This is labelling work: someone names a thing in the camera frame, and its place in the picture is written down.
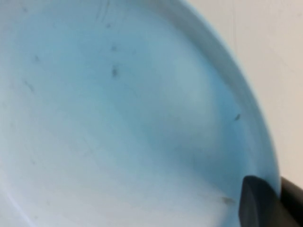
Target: white background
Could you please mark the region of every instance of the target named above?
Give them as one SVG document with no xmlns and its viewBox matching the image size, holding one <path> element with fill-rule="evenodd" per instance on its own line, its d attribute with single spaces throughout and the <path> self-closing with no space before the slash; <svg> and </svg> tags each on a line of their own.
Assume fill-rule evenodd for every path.
<svg viewBox="0 0 303 227">
<path fill-rule="evenodd" d="M 303 187 L 303 1 L 188 1 L 237 56 L 267 121 L 281 175 Z"/>
</svg>

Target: blue plastic dish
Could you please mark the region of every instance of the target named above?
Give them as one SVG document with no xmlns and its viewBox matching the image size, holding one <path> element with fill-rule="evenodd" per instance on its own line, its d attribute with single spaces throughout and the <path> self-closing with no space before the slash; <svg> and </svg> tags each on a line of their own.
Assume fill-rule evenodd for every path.
<svg viewBox="0 0 303 227">
<path fill-rule="evenodd" d="M 0 226 L 236 227 L 279 174 L 262 116 L 179 0 L 0 0 Z"/>
</svg>

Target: dirt spot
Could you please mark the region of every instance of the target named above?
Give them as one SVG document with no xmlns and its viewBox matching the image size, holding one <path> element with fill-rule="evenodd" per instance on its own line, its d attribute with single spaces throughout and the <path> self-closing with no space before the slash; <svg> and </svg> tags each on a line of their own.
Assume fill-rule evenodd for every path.
<svg viewBox="0 0 303 227">
<path fill-rule="evenodd" d="M 25 6 L 22 6 L 22 11 L 23 11 L 24 13 L 27 13 L 27 12 L 28 12 L 28 9 L 27 9 Z"/>
<path fill-rule="evenodd" d="M 41 60 L 40 60 L 40 58 L 39 58 L 38 55 L 35 55 L 35 56 L 34 56 L 34 62 L 35 62 L 35 63 L 40 63 L 40 62 L 41 62 Z"/>
<path fill-rule="evenodd" d="M 222 202 L 228 206 L 230 205 L 234 205 L 236 202 L 235 200 L 233 200 L 232 198 L 229 198 L 229 197 L 222 197 Z"/>
<path fill-rule="evenodd" d="M 9 126 L 10 126 L 11 129 L 15 129 L 15 127 L 16 127 L 15 124 L 14 124 L 14 122 L 11 122 L 11 123 L 9 124 Z"/>
<path fill-rule="evenodd" d="M 116 65 L 112 68 L 112 78 L 116 79 L 119 77 L 118 67 Z"/>
<path fill-rule="evenodd" d="M 23 80 L 23 84 L 24 84 L 26 87 L 28 87 L 28 89 L 29 89 L 32 93 L 35 92 L 34 86 L 33 86 L 32 84 L 30 84 L 27 80 Z"/>
<path fill-rule="evenodd" d="M 30 163 L 31 163 L 33 166 L 35 166 L 35 165 L 37 164 L 36 161 L 33 160 L 33 159 L 30 160 Z"/>
<path fill-rule="evenodd" d="M 112 45 L 112 47 L 110 48 L 111 52 L 117 52 L 117 46 L 116 45 Z"/>
<path fill-rule="evenodd" d="M 238 121 L 238 120 L 240 120 L 240 118 L 241 118 L 241 114 L 238 114 L 236 117 L 235 117 L 235 121 Z"/>
<path fill-rule="evenodd" d="M 8 105 L 5 102 L 1 102 L 1 107 L 2 107 L 2 109 L 6 109 L 8 107 Z"/>
</svg>

